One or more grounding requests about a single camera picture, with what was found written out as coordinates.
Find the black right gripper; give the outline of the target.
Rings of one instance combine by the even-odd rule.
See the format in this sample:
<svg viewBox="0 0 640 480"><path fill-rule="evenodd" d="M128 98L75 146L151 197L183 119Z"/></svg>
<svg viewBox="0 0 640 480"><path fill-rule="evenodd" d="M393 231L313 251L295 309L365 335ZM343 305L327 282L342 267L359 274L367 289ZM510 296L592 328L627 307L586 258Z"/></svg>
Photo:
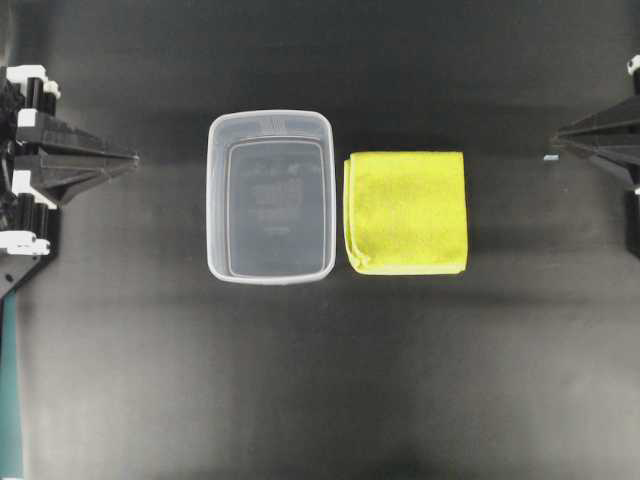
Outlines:
<svg viewBox="0 0 640 480"><path fill-rule="evenodd" d="M561 127L551 144L574 156L589 160L630 188L626 200L629 250L639 257L639 56L627 62L634 96L600 112ZM628 134L632 137L573 137L598 134Z"/></svg>

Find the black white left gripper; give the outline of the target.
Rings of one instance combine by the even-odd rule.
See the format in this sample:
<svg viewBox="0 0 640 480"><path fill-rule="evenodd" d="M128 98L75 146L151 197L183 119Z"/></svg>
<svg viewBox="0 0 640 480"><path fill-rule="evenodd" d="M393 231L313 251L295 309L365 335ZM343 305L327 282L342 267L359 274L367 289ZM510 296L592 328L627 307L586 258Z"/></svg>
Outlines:
<svg viewBox="0 0 640 480"><path fill-rule="evenodd" d="M54 116L58 84L42 65L1 68L1 296L52 255L55 211L79 194L135 171L139 156ZM44 160L45 153L113 158Z"/></svg>

